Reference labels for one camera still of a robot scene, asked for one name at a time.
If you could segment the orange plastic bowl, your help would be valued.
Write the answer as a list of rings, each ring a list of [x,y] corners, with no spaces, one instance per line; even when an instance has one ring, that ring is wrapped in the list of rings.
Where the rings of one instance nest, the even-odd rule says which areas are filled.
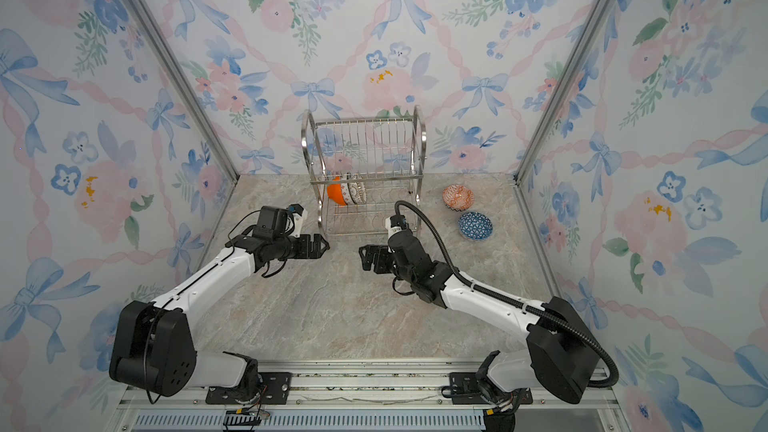
[[[326,188],[328,198],[339,206],[348,205],[348,189],[347,184],[344,183],[340,176],[333,178],[331,183]]]

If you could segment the green patterned ceramic bowl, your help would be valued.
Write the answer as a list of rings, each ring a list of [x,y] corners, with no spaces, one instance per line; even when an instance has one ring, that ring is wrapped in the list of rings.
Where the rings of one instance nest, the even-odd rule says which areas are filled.
[[[350,183],[349,182],[343,183],[341,185],[341,188],[342,188],[342,193],[344,196],[345,203],[347,205],[355,205],[356,204],[355,196],[354,196],[354,193],[352,192],[352,186],[350,185]]]

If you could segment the white mesh strainer basket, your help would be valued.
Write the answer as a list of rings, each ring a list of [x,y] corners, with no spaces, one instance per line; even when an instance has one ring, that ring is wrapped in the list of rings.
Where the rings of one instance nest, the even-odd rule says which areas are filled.
[[[352,186],[352,192],[355,196],[356,205],[365,204],[367,202],[366,189],[364,184],[358,180],[357,176],[352,177],[353,181],[350,183]]]

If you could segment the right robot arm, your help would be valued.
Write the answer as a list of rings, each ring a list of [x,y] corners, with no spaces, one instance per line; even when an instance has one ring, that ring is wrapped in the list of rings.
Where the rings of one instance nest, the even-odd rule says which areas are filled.
[[[527,300],[469,277],[460,280],[447,263],[431,259],[409,231],[394,233],[386,245],[364,245],[358,253],[363,270],[391,274],[409,285],[409,295],[479,319],[525,346],[492,351],[483,360],[475,381],[485,402],[502,409],[521,389],[535,387],[569,404],[581,401],[600,356],[585,343],[593,337],[568,302]]]

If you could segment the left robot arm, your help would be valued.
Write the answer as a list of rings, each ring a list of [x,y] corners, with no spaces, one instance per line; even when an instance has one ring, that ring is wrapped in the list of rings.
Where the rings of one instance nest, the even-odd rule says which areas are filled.
[[[112,380],[149,395],[212,387],[236,403],[263,393],[258,360],[233,352],[203,352],[192,329],[224,295],[272,261],[316,260],[330,249],[320,234],[272,241],[240,234],[182,284],[149,302],[134,300],[120,312],[109,364]]]

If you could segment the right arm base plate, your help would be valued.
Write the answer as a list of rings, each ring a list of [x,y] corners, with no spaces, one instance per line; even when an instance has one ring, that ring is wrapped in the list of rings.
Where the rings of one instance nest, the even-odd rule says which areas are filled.
[[[533,403],[529,389],[503,392],[488,379],[478,380],[474,372],[451,372],[449,383],[441,387],[441,395],[450,399],[453,405],[497,406],[514,401],[520,396],[521,405]]]

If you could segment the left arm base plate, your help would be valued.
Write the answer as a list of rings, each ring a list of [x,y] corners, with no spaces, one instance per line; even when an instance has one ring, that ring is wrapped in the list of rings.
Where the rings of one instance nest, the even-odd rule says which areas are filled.
[[[243,378],[234,388],[209,387],[208,405],[285,405],[291,389],[290,372],[259,372]]]

